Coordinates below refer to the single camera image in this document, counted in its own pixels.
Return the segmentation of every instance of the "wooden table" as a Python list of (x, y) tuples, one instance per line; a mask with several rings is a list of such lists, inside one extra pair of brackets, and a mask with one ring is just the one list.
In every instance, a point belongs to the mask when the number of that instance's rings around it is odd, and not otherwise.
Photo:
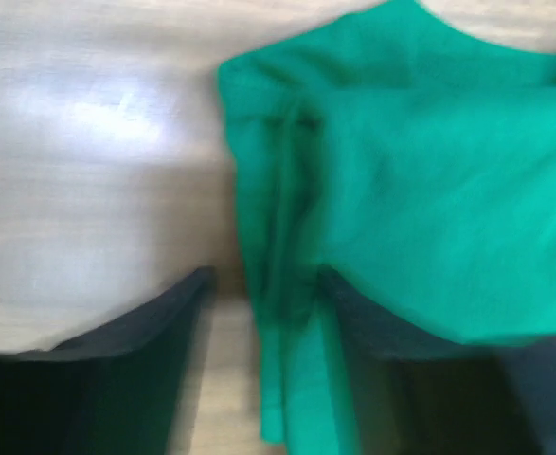
[[(49, 345), (215, 264), (222, 297), (206, 314), (207, 355), (204, 342), (174, 450), (278, 453), (257, 437), (213, 71), (373, 3), (0, 0), (0, 349)], [(426, 6), (481, 38), (556, 50), (556, 0)]]

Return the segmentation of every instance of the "green shirt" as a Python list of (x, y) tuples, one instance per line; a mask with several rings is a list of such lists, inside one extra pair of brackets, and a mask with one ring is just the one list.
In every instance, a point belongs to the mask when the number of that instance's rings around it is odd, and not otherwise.
[(392, 0), (222, 65), (262, 433), (357, 452), (319, 266), (467, 344), (556, 334), (556, 54)]

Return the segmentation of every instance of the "wooden surface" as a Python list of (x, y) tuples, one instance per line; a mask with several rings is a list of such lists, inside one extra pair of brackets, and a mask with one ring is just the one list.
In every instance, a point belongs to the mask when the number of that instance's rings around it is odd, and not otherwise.
[[(173, 450), (278, 453), (257, 437), (212, 72), (373, 3), (0, 0), (0, 349), (49, 345), (215, 264), (222, 298), (206, 314), (208, 351), (197, 351)], [(556, 0), (426, 4), (481, 38), (556, 50)]]

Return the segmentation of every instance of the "wood grain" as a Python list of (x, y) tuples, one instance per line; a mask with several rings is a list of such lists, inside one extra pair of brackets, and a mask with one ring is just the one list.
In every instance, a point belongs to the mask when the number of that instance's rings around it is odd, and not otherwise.
[[(216, 264), (223, 297), (206, 314), (174, 451), (277, 453), (259, 442), (250, 399), (213, 71), (373, 3), (0, 0), (0, 350), (47, 346)], [(482, 39), (556, 50), (556, 0), (425, 3)]]

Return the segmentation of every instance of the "green cloth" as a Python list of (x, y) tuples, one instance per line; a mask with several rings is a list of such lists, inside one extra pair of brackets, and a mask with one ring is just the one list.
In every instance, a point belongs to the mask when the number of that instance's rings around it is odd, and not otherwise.
[(262, 434), (357, 451), (328, 265), (466, 344), (556, 334), (556, 54), (392, 0), (219, 70), (262, 342)]

